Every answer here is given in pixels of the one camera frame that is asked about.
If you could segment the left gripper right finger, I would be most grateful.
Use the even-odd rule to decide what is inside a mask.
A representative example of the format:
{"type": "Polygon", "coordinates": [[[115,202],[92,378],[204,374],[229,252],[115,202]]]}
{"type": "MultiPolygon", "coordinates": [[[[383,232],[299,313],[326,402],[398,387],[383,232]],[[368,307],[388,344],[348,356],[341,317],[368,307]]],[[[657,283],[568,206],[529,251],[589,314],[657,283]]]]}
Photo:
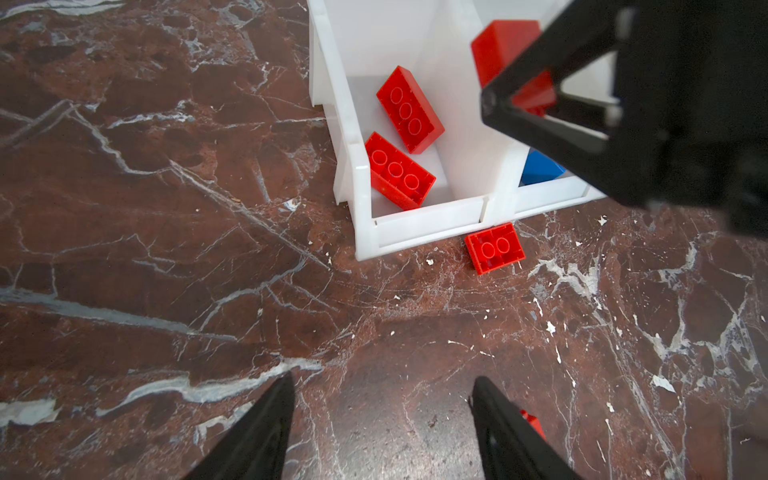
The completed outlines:
{"type": "Polygon", "coordinates": [[[487,479],[578,479],[487,377],[475,379],[469,406],[487,479]]]}

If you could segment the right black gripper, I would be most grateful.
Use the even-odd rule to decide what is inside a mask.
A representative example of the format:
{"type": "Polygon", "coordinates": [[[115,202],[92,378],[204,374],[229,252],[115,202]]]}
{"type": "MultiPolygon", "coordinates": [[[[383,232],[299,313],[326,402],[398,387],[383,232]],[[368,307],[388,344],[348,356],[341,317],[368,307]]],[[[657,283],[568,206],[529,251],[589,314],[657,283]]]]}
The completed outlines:
{"type": "Polygon", "coordinates": [[[733,233],[767,233],[763,1],[574,1],[481,87],[480,110],[486,126],[621,204],[709,208],[733,233]],[[614,105],[562,83],[617,43],[611,135],[614,105]],[[539,117],[511,100],[544,70],[556,104],[539,117]]]}

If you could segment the red long studded brick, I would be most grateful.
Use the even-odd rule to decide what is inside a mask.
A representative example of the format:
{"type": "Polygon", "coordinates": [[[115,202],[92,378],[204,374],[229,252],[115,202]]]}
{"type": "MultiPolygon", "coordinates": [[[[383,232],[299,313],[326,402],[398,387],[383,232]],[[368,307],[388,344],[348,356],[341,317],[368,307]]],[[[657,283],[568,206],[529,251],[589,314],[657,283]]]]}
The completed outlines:
{"type": "Polygon", "coordinates": [[[420,208],[436,177],[377,132],[365,143],[371,185],[401,210],[420,208]]]}

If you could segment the red small brick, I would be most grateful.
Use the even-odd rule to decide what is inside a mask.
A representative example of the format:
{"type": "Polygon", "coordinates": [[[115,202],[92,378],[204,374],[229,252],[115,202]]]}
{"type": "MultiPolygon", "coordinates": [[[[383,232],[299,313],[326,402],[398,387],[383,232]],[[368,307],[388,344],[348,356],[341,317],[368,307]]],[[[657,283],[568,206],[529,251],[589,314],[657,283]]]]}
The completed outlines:
{"type": "MultiPolygon", "coordinates": [[[[482,88],[509,67],[540,35],[536,20],[494,20],[471,43],[475,68],[482,88]]],[[[551,73],[544,70],[527,82],[511,103],[539,117],[556,104],[551,73]]]]}
{"type": "Polygon", "coordinates": [[[526,410],[521,410],[520,414],[528,422],[528,424],[541,436],[542,439],[546,439],[541,423],[536,416],[530,414],[526,410]]]}

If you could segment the red hollow brick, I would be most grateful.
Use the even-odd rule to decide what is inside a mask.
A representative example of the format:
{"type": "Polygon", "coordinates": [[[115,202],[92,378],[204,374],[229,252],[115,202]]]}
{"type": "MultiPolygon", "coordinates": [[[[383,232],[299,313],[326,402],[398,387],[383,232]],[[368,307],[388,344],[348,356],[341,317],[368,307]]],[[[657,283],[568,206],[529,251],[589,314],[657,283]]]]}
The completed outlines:
{"type": "Polygon", "coordinates": [[[484,275],[526,258],[514,225],[509,222],[469,234],[465,245],[478,275],[484,275]]]}

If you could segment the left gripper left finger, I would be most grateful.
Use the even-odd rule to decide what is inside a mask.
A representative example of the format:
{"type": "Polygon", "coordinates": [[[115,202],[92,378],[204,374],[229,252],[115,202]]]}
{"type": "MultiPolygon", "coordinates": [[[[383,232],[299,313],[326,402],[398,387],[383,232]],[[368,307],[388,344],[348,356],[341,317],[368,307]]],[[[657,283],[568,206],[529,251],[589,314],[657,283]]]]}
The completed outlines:
{"type": "Polygon", "coordinates": [[[188,479],[279,479],[295,409],[291,373],[276,379],[188,479]]]}

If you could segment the blue brick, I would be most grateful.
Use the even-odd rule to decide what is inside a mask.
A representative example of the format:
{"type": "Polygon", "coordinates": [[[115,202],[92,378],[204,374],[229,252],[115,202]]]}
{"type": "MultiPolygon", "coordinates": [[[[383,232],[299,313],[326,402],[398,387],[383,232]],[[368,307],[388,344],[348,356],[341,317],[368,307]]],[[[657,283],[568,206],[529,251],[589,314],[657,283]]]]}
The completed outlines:
{"type": "Polygon", "coordinates": [[[560,178],[566,169],[541,152],[531,149],[521,176],[522,185],[533,185],[560,178]]]}

